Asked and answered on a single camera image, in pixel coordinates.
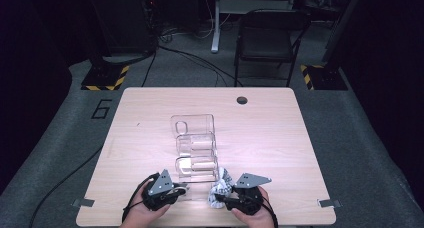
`clear plastic container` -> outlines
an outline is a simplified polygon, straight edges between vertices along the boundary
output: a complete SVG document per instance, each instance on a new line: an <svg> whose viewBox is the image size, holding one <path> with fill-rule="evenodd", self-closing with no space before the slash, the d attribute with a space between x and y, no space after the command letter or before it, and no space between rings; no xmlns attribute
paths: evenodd
<svg viewBox="0 0 424 228"><path fill-rule="evenodd" d="M180 157L216 156L215 135L212 133L180 135L176 142Z"/></svg>
<svg viewBox="0 0 424 228"><path fill-rule="evenodd" d="M216 156L179 157L175 168L182 183L215 182L219 179Z"/></svg>
<svg viewBox="0 0 424 228"><path fill-rule="evenodd" d="M192 201L201 200L205 201L208 199L209 191L213 187L212 182L198 182L198 183L187 183L187 193L178 198L178 201Z"/></svg>
<svg viewBox="0 0 424 228"><path fill-rule="evenodd" d="M203 115L175 115L171 117L174 138L187 134L215 134L214 117Z"/></svg>

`black backdrop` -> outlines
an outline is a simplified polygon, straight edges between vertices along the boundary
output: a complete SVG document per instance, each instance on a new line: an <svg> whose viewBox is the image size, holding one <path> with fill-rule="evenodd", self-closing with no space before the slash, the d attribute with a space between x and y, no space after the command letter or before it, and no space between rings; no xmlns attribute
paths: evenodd
<svg viewBox="0 0 424 228"><path fill-rule="evenodd" d="M337 44L373 128L424 207L424 9L421 0L359 0Z"/></svg>
<svg viewBox="0 0 424 228"><path fill-rule="evenodd" d="M31 0L0 0L0 21L3 192L67 96L71 74Z"/></svg>
<svg viewBox="0 0 424 228"><path fill-rule="evenodd" d="M104 56L110 55L91 0L31 0L31 3L68 65L88 58L70 15L75 11L81 12L99 52Z"/></svg>

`yellow black striped tape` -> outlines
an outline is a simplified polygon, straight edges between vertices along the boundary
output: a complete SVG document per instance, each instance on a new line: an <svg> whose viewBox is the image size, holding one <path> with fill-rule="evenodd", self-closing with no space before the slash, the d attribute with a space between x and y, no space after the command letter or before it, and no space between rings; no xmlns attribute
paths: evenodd
<svg viewBox="0 0 424 228"><path fill-rule="evenodd" d="M99 90L119 90L122 83L124 83L125 75L127 74L128 70L130 69L129 66L126 66L122 69L121 74L119 75L118 80L116 81L115 85L113 86L81 86L81 90L92 90L92 91L99 91Z"/></svg>
<svg viewBox="0 0 424 228"><path fill-rule="evenodd" d="M319 66L319 65L314 65L312 67L314 67L314 68L324 68L324 67ZM315 90L314 85L312 84L311 77L309 76L307 68L308 68L308 66L306 66L306 65L300 65L300 70L302 71L303 78L305 79L305 83L306 83L306 86L308 87L308 90Z"/></svg>

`hand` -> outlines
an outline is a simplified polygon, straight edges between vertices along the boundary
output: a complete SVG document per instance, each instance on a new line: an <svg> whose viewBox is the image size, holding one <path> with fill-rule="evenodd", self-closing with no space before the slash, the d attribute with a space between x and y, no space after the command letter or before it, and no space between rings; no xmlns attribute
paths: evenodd
<svg viewBox="0 0 424 228"><path fill-rule="evenodd" d="M262 194L262 197L269 201L268 193L262 187L258 186L258 188ZM268 208L271 208L270 204L268 204L268 202L266 202L265 200L264 204ZM261 209L253 216L246 215L237 208L231 209L231 212L237 219L248 225L249 228L274 228L274 221L272 219L272 216L264 207L261 207Z"/></svg>
<svg viewBox="0 0 424 228"><path fill-rule="evenodd" d="M148 183L149 182L146 182L138 190L131 204L138 203L142 200L141 193L146 188ZM150 223L157 220L159 217L163 216L163 214L165 214L165 212L169 209L169 207L171 206L168 204L157 211L151 211L147 209L147 207L143 203L140 203L134 206L133 208L131 208L127 217L125 218L124 222L122 223L120 227L121 228L146 228L150 225Z"/></svg>

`gray carpet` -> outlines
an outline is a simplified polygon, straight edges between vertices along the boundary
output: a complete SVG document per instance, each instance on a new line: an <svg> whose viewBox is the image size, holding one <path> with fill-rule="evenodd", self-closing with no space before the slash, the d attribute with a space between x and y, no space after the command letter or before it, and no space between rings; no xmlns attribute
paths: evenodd
<svg viewBox="0 0 424 228"><path fill-rule="evenodd" d="M309 91L301 64L321 64L330 30L314 24L305 35L294 70L294 90L330 197L342 202L332 227L424 227L422 210L414 202L402 172L388 157L355 94L348 91ZM236 27L221 32L220 51L211 54L212 36L199 39L175 35L166 47L196 54L233 74ZM125 60L119 57L112 60ZM126 87L141 86L152 58L130 66L117 91L82 91L88 62L70 67L69 95L29 158L0 197L0 227L25 227L40 200L59 181L102 146ZM233 80L223 75L231 86ZM215 72L178 54L159 49L146 87L211 87ZM221 78L217 86L225 86ZM106 119L91 119L102 100ZM84 197L98 156L60 185L40 208L34 227L77 227L78 209L70 204Z"/></svg>

